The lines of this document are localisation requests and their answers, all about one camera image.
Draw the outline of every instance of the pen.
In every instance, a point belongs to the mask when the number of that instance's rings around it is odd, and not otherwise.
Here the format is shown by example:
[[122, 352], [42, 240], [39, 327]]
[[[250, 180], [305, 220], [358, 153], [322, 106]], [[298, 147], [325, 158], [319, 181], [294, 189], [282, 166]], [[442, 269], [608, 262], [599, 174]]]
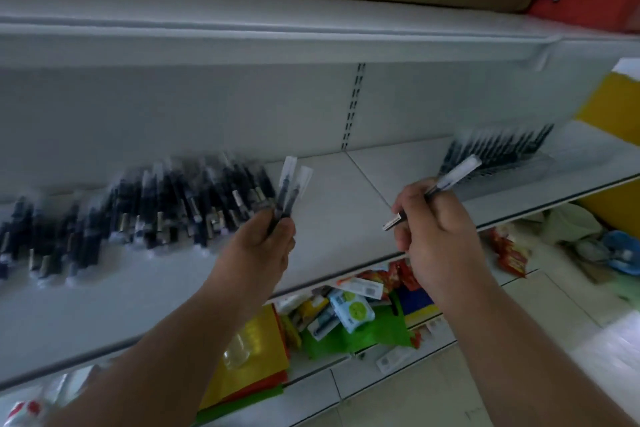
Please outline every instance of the pen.
[[[454, 167], [450, 172], [438, 179], [436, 185], [424, 193], [424, 200], [429, 201], [429, 199], [434, 197], [440, 191], [452, 188], [457, 182], [467, 177], [481, 164], [482, 161], [479, 158], [477, 158], [475, 155], [470, 155], [465, 160], [460, 162], [460, 164]], [[388, 221], [388, 223], [384, 227], [382, 227], [382, 229], [384, 231], [390, 230], [398, 223], [402, 223], [403, 221], [406, 221], [406, 214], [404, 213], [404, 210], [394, 216], [392, 220]]]

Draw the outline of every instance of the white metal shelving unit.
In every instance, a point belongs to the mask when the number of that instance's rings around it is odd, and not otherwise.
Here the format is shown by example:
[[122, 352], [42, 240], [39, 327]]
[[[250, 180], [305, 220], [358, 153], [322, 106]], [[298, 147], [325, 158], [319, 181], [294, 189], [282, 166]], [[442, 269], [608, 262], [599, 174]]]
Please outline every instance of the white metal shelving unit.
[[[561, 128], [621, 57], [640, 57], [640, 38], [473, 10], [0, 0], [0, 143], [11, 149], [0, 153], [0, 196], [99, 187], [167, 155], [231, 149], [272, 162], [272, 176], [298, 155], [315, 173], [276, 288], [287, 294], [394, 255], [381, 231], [389, 204], [438, 171], [457, 131]], [[536, 179], [523, 167], [461, 194], [479, 228], [638, 177], [635, 146], [567, 128], [542, 149]], [[579, 146], [585, 158], [568, 158]], [[96, 280], [73, 290], [36, 290], [18, 272], [0, 291], [0, 390], [130, 346], [196, 290], [214, 257], [184, 249], [151, 263], [108, 250]]]

